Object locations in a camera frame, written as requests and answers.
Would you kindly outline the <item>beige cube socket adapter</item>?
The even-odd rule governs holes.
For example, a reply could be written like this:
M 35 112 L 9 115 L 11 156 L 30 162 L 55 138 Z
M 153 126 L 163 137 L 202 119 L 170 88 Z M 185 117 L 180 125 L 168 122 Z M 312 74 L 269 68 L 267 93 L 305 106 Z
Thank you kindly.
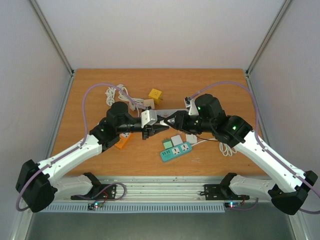
M 150 107 L 152 110 L 154 110 L 155 109 L 155 101 L 154 101 L 154 99 L 152 99 L 152 98 L 149 98 L 149 99 L 144 99 L 143 100 L 143 105 L 145 106 L 145 107 Z

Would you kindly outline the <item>white usb charger with cable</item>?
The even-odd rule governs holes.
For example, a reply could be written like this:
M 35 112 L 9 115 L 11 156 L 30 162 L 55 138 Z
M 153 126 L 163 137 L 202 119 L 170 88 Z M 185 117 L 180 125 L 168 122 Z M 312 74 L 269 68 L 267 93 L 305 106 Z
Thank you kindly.
M 159 122 L 162 126 L 172 127 L 172 123 L 170 119 L 163 119 Z

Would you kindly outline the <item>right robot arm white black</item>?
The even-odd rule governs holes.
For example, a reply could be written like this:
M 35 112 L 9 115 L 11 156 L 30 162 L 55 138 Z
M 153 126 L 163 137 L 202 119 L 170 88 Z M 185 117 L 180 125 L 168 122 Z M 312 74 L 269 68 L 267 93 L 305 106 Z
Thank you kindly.
M 287 215 L 295 215 L 302 210 L 318 179 L 313 171 L 303 171 L 285 160 L 243 118 L 226 115 L 219 100 L 211 94 L 203 94 L 188 102 L 195 113 L 179 110 L 161 123 L 186 134 L 211 133 L 219 142 L 251 159 L 270 177 L 263 180 L 228 173 L 220 183 L 220 191 L 225 198 L 246 195 L 271 201 Z

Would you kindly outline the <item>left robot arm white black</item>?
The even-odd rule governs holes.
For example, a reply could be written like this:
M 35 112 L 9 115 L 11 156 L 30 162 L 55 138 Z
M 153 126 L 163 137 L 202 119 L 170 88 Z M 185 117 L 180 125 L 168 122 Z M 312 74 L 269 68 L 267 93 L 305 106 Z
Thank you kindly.
M 15 186 L 19 193 L 16 209 L 23 211 L 20 208 L 21 200 L 36 213 L 57 199 L 75 195 L 96 199 L 101 187 L 91 173 L 67 178 L 64 175 L 111 148 L 120 140 L 122 133 L 142 133 L 142 138 L 146 140 L 168 129 L 169 126 L 154 110 L 145 110 L 140 117 L 133 117 L 126 103 L 115 102 L 106 116 L 82 140 L 53 157 L 38 163 L 28 160 L 22 165 Z

